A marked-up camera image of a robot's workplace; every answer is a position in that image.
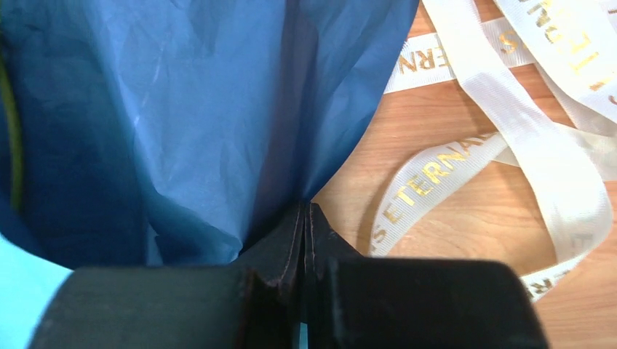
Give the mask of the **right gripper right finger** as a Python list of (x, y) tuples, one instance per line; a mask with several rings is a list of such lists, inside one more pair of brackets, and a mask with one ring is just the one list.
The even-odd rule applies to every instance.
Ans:
[(489, 260), (364, 257), (312, 204), (304, 218), (310, 348), (547, 348), (513, 270)]

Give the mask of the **blue wrapping paper sheet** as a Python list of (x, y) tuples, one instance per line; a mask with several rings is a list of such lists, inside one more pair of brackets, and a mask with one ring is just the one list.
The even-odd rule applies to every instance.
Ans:
[(416, 1), (3, 1), (1, 346), (83, 266), (222, 265), (370, 123)]

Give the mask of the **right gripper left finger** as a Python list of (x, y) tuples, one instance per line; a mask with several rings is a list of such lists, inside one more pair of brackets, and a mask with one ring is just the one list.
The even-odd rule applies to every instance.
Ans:
[(297, 348), (306, 206), (225, 266), (82, 268), (32, 348)]

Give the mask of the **cream ribbon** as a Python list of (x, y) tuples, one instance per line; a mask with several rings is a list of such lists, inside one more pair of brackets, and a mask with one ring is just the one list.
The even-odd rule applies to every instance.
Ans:
[(496, 126), (418, 153), (393, 177), (379, 204), (369, 253), (387, 255), (422, 216), (504, 151), (530, 183), (552, 239), (555, 265), (521, 277), (531, 301), (541, 299), (611, 232), (613, 208), (592, 160), (533, 102), (502, 63), (473, 1), (426, 1), (455, 78)]

